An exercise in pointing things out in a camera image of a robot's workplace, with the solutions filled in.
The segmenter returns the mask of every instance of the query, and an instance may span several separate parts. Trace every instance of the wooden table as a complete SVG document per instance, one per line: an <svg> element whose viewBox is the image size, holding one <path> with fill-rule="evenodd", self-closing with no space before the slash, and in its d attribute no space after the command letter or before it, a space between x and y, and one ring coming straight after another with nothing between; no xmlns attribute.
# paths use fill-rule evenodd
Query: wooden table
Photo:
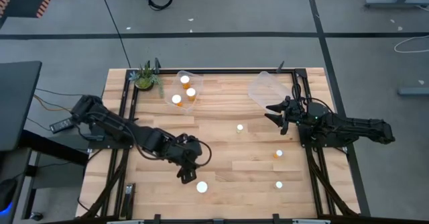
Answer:
<svg viewBox="0 0 429 224"><path fill-rule="evenodd" d="M110 69L103 103L119 111L125 69ZM313 97L332 107L330 90L323 68L307 68ZM309 170L298 129L290 124L287 135L278 129L257 103L247 95L247 85L256 74L205 74L204 90L193 112L183 115L167 105L156 87L140 92L135 117L139 125L161 127L174 135L188 133L206 142L213 151L211 162L197 170L197 180L182 184L176 178L179 167L166 161L149 161L133 148L130 151L125 183L136 183L134 219L269 219L273 213L281 218L316 217ZM174 75L162 75L165 86ZM292 77L275 77L289 89ZM129 114L131 93L125 116ZM237 124L244 125L241 133ZM197 162L204 162L203 155ZM283 150L281 158L273 157ZM331 184L349 207L359 212L355 188L346 156L333 148L324 150ZM105 186L110 150L103 150L88 164L80 194L81 202L89 207ZM208 191L200 194L196 184L205 181ZM281 181L283 188L275 183ZM319 183L324 212L328 213L326 197ZM109 214L113 213L116 190L112 191ZM85 211L78 207L76 215Z"/></svg>

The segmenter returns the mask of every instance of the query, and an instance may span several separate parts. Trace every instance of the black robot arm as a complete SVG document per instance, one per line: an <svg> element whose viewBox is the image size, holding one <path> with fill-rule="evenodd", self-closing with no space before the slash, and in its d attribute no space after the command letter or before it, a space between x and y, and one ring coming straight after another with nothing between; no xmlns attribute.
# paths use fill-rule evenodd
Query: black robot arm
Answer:
<svg viewBox="0 0 429 224"><path fill-rule="evenodd" d="M76 124L96 124L116 142L137 145L140 154L149 160L167 160L181 166L177 177L186 184L196 179L195 170L208 164L197 164L195 160L202 154L200 143L192 135L185 133L178 137L159 129L138 126L109 111L99 97L85 95L71 110L72 121Z"/></svg>
<svg viewBox="0 0 429 224"><path fill-rule="evenodd" d="M283 112L281 115L265 114L282 128L282 135L288 131L289 122L296 123L308 128L308 134L313 142L323 143L326 147L344 147L358 140L359 137L368 137L381 144L395 141L390 125L383 120L340 117L327 106L307 102L303 98L291 100L287 96L285 101L267 106L267 109L278 113Z"/></svg>

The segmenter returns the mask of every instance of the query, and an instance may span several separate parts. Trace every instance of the green plant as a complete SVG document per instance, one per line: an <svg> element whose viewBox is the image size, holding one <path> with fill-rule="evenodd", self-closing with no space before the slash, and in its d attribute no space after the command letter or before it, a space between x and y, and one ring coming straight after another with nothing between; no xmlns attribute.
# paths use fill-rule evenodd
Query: green plant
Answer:
<svg viewBox="0 0 429 224"><path fill-rule="evenodd" d="M140 65L139 70L133 71L129 75L129 80L132 80L141 89L147 89L152 84L157 84L160 97L164 96L164 82L158 75L154 74L154 70L149 67L149 62L146 63L145 68Z"/></svg>

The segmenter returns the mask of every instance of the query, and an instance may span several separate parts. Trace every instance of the plastic bin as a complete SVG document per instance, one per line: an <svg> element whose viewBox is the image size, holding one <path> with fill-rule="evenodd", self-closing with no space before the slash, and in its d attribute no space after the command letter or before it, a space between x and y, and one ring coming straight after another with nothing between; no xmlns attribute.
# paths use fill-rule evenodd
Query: plastic bin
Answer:
<svg viewBox="0 0 429 224"><path fill-rule="evenodd" d="M188 96L186 95L186 89L183 88L182 83L180 82L180 78L182 76L189 76L190 87L192 87L196 91L195 100L193 101L189 101ZM201 76L192 74L191 72L186 72L184 70L181 70L180 72L177 73L176 77L173 80L173 83L171 85L164 87L165 88L164 101L167 104L179 109L182 113L188 114L194 109L195 102L197 102L198 96L202 92L202 88L203 88L202 84L203 84L203 78ZM174 95L181 96L183 106L179 107L172 102L172 97Z"/></svg>
<svg viewBox="0 0 429 224"><path fill-rule="evenodd" d="M261 72L256 79L249 84L247 90L249 97L252 98L259 106L264 108L267 113L276 113L265 107L281 103L286 96L292 95L292 92L279 82L268 72Z"/></svg>

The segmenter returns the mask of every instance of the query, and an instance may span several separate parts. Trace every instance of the floor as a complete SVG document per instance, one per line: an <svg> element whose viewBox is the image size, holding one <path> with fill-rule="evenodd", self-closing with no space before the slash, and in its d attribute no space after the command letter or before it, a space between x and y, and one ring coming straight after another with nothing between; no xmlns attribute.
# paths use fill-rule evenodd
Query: floor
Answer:
<svg viewBox="0 0 429 224"><path fill-rule="evenodd" d="M396 93L398 87L429 84L429 53L393 51L400 41L417 36L414 32L429 32L429 12L367 9L364 0L315 2L318 15L309 0L174 0L157 12L146 0L107 0L132 67L155 57L163 67L276 67L283 60L285 67L325 67L331 87L336 88L334 79L338 83L348 116L383 118L396 137L388 146L365 139L355 144L371 215L429 220L429 99ZM320 20L320 28L314 20ZM326 34L327 47L321 47L325 38L316 30L355 34ZM14 40L19 35L26 40ZM401 49L428 48L429 40L422 39ZM41 19L8 18L0 29L0 62L24 60L42 61L38 87L61 93L101 95L108 69L128 67L103 0L52 0ZM37 94L64 107L77 100ZM44 111L38 102L29 112L45 127L65 117ZM52 136L32 122L25 128ZM43 212L45 221L71 219L79 192L78 184L46 189L36 197L34 210Z"/></svg>

